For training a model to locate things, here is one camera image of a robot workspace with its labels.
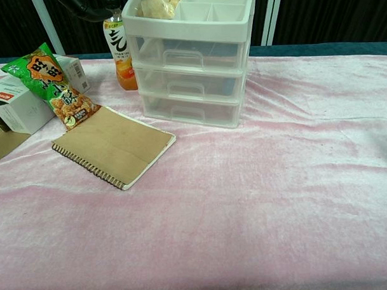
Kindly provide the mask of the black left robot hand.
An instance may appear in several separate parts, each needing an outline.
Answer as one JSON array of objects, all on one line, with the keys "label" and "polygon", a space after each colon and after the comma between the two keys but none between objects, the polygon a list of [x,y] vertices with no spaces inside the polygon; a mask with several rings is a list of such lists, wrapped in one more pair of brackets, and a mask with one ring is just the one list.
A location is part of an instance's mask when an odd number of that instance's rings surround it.
[{"label": "black left robot hand", "polygon": [[57,0],[70,13],[87,22],[103,22],[112,17],[112,12],[105,8],[91,8],[82,0]]}]

